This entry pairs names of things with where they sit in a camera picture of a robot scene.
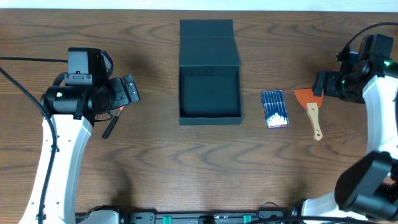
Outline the orange scraper wooden handle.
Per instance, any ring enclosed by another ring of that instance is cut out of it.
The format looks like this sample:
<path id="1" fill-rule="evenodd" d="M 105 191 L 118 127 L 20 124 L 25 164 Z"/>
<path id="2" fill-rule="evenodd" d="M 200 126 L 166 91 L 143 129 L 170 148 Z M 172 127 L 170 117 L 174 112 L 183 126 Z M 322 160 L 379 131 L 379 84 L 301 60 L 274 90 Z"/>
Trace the orange scraper wooden handle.
<path id="1" fill-rule="evenodd" d="M 323 103 L 323 94 L 315 96 L 311 88 L 303 88 L 294 90 L 295 97 L 300 105 L 306 110 L 308 118 L 313 128 L 314 140 L 321 140 L 323 137 L 319 124 L 319 107 Z"/>

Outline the clear screwdriver set case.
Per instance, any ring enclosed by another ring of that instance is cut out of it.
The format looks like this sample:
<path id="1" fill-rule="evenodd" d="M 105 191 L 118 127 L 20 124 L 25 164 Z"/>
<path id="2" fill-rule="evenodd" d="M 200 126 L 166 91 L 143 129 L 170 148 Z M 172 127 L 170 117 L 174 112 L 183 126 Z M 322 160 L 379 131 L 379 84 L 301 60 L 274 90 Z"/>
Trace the clear screwdriver set case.
<path id="1" fill-rule="evenodd" d="M 282 90 L 263 91 L 261 101 L 268 129 L 289 127 Z"/>

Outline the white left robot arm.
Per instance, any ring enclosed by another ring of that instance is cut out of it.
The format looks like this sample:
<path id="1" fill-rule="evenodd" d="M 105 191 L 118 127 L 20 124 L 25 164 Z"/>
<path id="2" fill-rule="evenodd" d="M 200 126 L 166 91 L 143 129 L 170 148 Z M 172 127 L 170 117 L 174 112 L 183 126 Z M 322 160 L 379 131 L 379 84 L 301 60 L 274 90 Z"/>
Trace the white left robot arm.
<path id="1" fill-rule="evenodd" d="M 75 223 L 81 162 L 96 117 L 137 103 L 132 75 L 60 74 L 42 96 L 43 144 L 34 186 L 21 223 Z"/>

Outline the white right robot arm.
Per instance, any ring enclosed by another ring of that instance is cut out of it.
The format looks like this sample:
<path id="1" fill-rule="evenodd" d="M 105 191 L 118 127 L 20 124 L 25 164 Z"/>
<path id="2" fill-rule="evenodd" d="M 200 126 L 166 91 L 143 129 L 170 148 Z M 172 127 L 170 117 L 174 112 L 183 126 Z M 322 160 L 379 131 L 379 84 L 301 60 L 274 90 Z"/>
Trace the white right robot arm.
<path id="1" fill-rule="evenodd" d="M 332 193 L 303 201 L 301 223 L 397 221 L 397 63 L 378 59 L 358 67 L 365 83 L 366 155 L 340 175 Z"/>

